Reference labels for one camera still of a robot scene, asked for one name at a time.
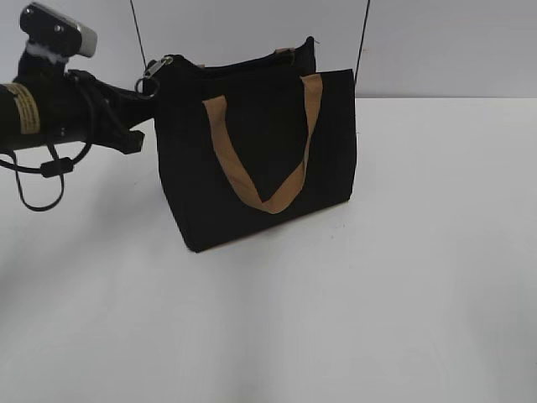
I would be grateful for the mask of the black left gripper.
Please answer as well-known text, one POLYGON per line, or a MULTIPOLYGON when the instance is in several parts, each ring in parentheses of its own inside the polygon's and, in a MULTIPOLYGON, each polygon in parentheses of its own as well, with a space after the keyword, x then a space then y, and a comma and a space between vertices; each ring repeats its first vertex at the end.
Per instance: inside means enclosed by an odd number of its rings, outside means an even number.
POLYGON ((154 117, 159 85, 142 83, 141 92, 130 91, 97 80, 87 71, 69 70, 66 78, 81 95, 88 96, 87 110, 93 129, 92 143, 125 155, 142 150, 145 134, 135 126, 154 117))

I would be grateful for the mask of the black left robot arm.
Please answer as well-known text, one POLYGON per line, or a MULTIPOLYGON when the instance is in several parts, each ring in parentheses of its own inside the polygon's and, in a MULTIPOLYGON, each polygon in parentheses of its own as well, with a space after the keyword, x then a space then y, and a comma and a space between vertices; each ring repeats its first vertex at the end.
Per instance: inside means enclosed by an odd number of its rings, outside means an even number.
POLYGON ((155 96, 110 86, 86 71, 21 76, 1 85, 1 146, 83 142, 134 154, 144 140, 135 127, 153 117, 155 104, 155 96))

